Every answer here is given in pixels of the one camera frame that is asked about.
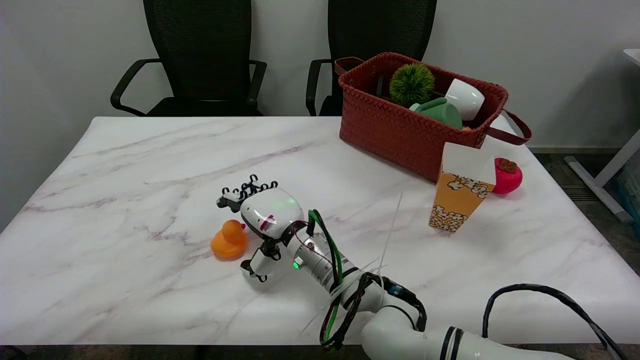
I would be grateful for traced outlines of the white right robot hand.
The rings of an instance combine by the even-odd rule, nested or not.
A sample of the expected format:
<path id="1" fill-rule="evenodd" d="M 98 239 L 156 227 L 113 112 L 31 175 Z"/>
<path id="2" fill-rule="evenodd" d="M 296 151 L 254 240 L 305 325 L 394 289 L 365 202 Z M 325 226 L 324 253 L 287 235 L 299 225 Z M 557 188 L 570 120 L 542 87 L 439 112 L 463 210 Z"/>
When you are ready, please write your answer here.
<path id="1" fill-rule="evenodd" d="M 262 240 L 251 259 L 241 262 L 243 274 L 254 282 L 265 283 L 286 253 L 297 232 L 295 224 L 304 224 L 301 205 L 277 181 L 260 182 L 256 174 L 230 190 L 224 187 L 215 201 L 218 208 L 229 208 L 249 230 Z"/>

